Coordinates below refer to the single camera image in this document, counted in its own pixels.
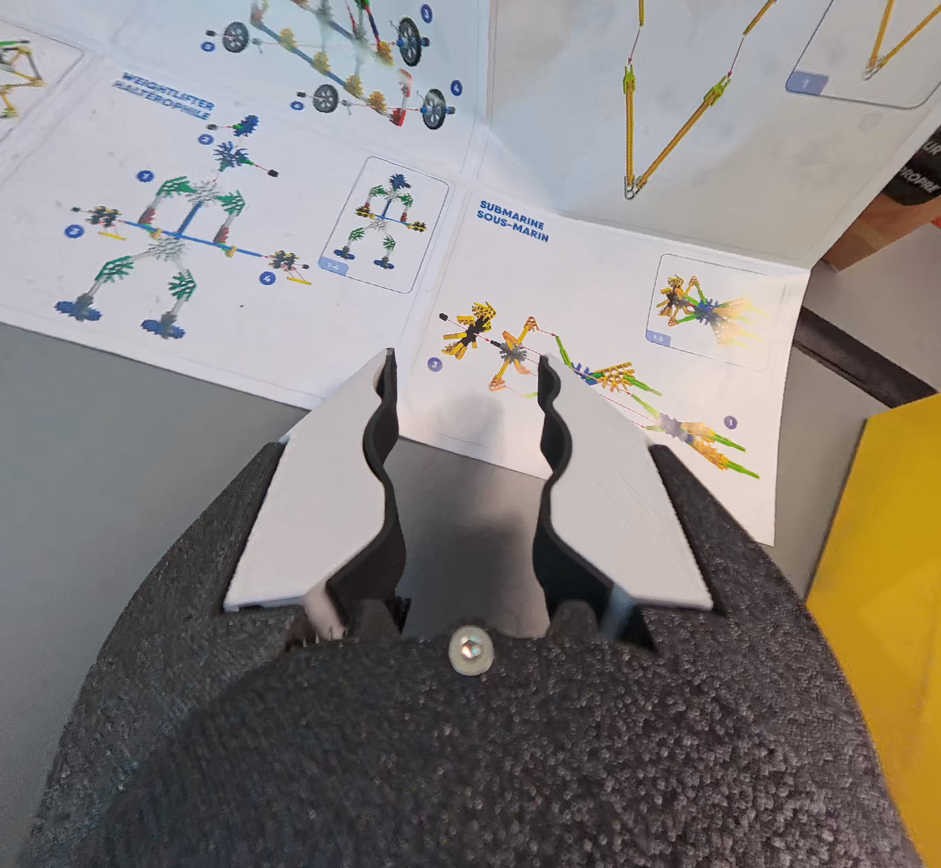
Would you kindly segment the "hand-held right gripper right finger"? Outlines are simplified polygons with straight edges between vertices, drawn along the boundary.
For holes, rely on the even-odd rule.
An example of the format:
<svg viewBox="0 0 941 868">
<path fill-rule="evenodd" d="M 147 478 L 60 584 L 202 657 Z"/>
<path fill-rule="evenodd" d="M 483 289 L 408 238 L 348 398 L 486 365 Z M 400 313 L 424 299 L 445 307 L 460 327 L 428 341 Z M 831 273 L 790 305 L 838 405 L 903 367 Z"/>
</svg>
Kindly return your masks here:
<svg viewBox="0 0 941 868">
<path fill-rule="evenodd" d="M 566 602 L 610 611 L 615 589 L 636 603 L 711 610 L 711 592 L 641 429 L 543 356 L 540 451 L 550 469 L 534 539 L 549 616 Z"/>
</svg>

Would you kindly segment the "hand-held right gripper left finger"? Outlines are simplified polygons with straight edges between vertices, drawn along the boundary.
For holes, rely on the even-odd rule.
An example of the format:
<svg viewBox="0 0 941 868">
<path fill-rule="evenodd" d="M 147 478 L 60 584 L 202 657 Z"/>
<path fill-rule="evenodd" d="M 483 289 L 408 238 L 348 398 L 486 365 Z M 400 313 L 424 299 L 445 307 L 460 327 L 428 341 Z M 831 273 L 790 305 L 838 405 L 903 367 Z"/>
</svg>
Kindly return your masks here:
<svg viewBox="0 0 941 868">
<path fill-rule="evenodd" d="M 352 619 L 390 603 L 406 546 L 385 462 L 399 436 L 394 350 L 381 350 L 288 433 L 224 608 L 302 605 Z"/>
</svg>

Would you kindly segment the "grey desk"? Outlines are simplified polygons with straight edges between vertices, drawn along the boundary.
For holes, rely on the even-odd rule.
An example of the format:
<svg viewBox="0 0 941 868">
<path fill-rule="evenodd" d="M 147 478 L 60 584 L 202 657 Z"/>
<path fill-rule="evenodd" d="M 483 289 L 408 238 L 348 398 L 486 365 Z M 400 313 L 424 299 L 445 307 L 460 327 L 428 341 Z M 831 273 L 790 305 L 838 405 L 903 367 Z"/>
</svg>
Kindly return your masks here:
<svg viewBox="0 0 941 868">
<path fill-rule="evenodd" d="M 938 248 L 815 269 L 805 306 L 939 392 Z M 864 420 L 888 407 L 799 347 L 779 447 L 775 543 L 807 594 Z M 2 866 L 18 866 L 60 733 L 125 604 L 182 533 L 300 412 L 2 327 Z M 532 570 L 542 482 L 401 440 L 407 634 L 459 616 L 547 627 Z"/>
</svg>

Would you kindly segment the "yellow plastic bin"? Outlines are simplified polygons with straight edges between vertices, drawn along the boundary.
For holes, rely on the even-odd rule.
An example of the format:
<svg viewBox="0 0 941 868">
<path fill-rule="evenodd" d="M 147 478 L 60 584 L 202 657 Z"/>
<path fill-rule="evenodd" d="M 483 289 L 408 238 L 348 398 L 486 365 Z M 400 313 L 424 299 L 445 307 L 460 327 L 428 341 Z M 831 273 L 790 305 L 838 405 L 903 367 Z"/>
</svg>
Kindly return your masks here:
<svg viewBox="0 0 941 868">
<path fill-rule="evenodd" d="M 867 421 L 807 605 L 916 849 L 939 866 L 939 395 Z"/>
</svg>

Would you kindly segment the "printed instruction sheet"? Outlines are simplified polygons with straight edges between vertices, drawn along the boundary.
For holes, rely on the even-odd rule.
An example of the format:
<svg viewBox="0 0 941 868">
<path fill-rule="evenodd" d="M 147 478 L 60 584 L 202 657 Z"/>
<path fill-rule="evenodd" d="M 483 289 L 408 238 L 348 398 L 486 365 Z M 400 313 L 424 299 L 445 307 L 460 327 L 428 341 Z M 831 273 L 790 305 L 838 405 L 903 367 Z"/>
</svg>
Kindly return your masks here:
<svg viewBox="0 0 941 868">
<path fill-rule="evenodd" d="M 939 0 L 2 0 L 2 321 L 536 476 L 576 380 L 774 539 L 808 269 L 939 117 Z"/>
</svg>

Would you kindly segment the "toy set cardboard box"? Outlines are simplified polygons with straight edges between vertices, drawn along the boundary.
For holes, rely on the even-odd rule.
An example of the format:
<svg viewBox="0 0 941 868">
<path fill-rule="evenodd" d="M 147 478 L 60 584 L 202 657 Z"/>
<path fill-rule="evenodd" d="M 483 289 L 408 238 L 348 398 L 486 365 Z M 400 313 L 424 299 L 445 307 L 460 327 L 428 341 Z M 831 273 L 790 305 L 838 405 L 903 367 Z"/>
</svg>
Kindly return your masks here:
<svg viewBox="0 0 941 868">
<path fill-rule="evenodd" d="M 921 145 L 821 260 L 841 271 L 940 217 L 940 130 Z"/>
</svg>

